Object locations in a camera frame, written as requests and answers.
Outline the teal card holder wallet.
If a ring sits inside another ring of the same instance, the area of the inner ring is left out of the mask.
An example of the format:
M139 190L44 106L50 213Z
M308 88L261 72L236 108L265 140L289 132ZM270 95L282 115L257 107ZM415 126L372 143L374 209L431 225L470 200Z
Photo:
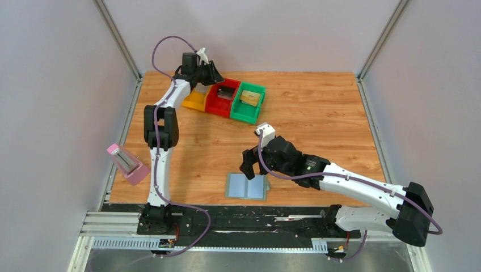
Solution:
M270 182L266 176L255 175L249 180L242 173L228 173L225 187L226 198L250 199L265 201L270 190Z

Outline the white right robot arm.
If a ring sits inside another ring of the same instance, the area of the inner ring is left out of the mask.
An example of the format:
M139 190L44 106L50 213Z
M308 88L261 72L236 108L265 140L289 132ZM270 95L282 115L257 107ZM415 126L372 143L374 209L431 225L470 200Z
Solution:
M320 156L303 153L281 136L242 152L239 169L249 180L255 176L254 164L258 164L261 175L270 174L304 188L342 194L366 204L331 205L323 220L330 232L389 232L416 247L425 246L429 234L443 233L432 217L434 207L424 187L415 182L402 186L364 177Z

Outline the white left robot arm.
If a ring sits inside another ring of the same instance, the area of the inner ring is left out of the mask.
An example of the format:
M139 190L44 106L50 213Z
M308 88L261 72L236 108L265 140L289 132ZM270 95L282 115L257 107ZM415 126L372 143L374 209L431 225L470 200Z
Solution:
M223 81L214 62L202 50L183 53L182 64L176 69L166 93L158 102L144 108L144 140L150 152L151 180L138 233L171 231L170 163L180 136L176 111L198 84L211 86Z

